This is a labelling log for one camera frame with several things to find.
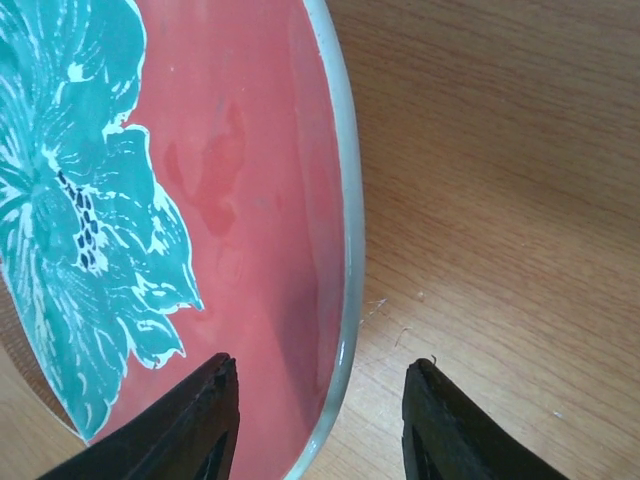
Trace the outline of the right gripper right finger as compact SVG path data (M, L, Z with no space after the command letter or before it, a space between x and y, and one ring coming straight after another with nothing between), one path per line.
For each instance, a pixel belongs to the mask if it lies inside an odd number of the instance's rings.
M509 435L434 360L407 371L402 449L408 479L563 479Z

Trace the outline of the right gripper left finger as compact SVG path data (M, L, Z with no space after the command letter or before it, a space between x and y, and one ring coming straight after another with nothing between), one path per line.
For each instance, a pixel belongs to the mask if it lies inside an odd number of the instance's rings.
M227 479L239 431L236 360L218 353L129 423L43 479Z

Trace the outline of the red floral plate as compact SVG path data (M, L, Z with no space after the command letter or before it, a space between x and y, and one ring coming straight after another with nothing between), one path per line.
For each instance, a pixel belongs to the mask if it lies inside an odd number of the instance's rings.
M364 284L355 109L323 1L1 5L1 343L86 446L219 352L234 479L298 479Z

